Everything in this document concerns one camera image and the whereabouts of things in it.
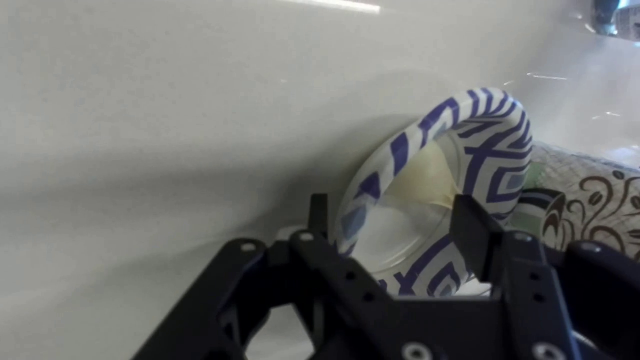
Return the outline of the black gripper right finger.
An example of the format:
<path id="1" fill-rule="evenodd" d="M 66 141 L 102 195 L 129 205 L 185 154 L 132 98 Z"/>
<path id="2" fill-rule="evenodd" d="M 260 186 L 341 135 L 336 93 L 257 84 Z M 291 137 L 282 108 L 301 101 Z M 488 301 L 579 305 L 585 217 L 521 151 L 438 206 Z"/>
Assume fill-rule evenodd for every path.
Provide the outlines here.
<path id="1" fill-rule="evenodd" d="M 450 237 L 504 307 L 516 360 L 640 360 L 640 265 L 595 240 L 552 250 L 456 197 Z"/>

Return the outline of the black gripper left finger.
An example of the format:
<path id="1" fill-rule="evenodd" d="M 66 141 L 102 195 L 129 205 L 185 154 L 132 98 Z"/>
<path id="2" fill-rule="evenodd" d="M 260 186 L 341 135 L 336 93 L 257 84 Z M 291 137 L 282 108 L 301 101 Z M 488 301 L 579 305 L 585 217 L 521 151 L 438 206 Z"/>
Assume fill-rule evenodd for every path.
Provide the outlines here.
<path id="1" fill-rule="evenodd" d="M 247 360 L 270 311 L 291 307 L 311 340 L 309 360 L 391 360 L 366 319 L 387 301 L 363 268 L 326 239 L 327 198 L 309 198 L 308 227 L 263 244 L 234 239 L 206 265 L 132 360 Z"/>

